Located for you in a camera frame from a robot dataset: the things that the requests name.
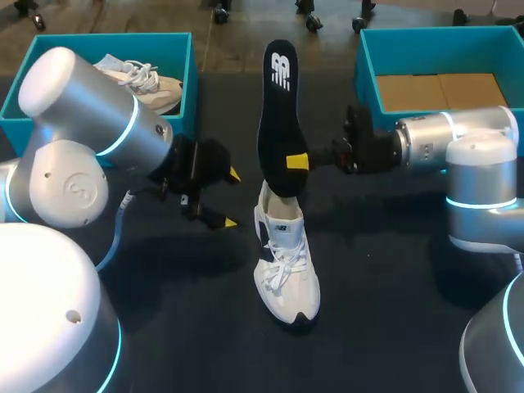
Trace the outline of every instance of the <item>shoe insole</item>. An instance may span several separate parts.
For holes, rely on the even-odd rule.
[[[296,113],[299,84],[296,50],[286,40],[264,54],[264,100],[258,133],[260,168],[279,197],[296,197],[308,173],[308,147]]]
[[[274,219],[298,219],[301,217],[300,207],[295,197],[281,198],[272,193],[268,200],[268,216]]]

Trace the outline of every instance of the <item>shoe lace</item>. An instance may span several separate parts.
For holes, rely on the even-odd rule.
[[[129,79],[119,82],[121,86],[129,86],[132,90],[138,90],[140,93],[152,93],[158,89],[158,67],[151,67],[151,64],[143,64],[140,61],[127,60],[125,64],[133,68],[127,73]]]
[[[275,242],[268,243],[274,262],[264,271],[265,286],[277,291],[284,285],[292,273],[304,272],[307,269],[304,238],[297,247],[287,249],[279,247]]]

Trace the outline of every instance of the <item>new balance logo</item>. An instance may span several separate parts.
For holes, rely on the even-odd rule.
[[[285,56],[280,56],[278,53],[271,55],[271,67],[273,68],[273,74],[271,75],[271,80],[280,86],[281,88],[286,89],[289,92],[289,60]]]

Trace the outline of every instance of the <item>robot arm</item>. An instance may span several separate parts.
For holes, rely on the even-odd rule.
[[[329,148],[312,151],[312,167],[335,165],[346,174],[443,170],[448,145],[478,129],[493,129],[518,146],[518,126],[505,107],[441,112],[401,119],[392,131],[377,132],[369,110],[348,107],[344,136]]]
[[[225,217],[212,215],[199,196],[221,179],[235,183],[228,151],[175,136],[169,122],[71,50],[55,47],[35,62],[19,105],[34,131],[24,155],[0,165],[7,220],[56,228],[91,223],[107,203],[103,160],[136,179],[131,188],[148,179],[161,199],[185,195],[190,219],[223,226]]]
[[[345,137],[310,153],[312,167],[347,174],[404,167],[446,169],[449,238],[466,251],[524,252],[524,202],[517,199],[518,126],[504,107],[441,112],[400,120],[375,133],[366,110],[348,110]]]

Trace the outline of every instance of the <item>robot logo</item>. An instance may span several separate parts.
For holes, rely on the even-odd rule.
[[[73,174],[65,181],[64,192],[79,207],[89,207],[97,195],[97,185],[86,174]]]
[[[285,88],[289,92],[289,59],[285,56],[280,56],[278,53],[273,53],[271,55],[271,67],[273,68],[271,80],[275,82],[278,86],[280,86],[281,88]]]

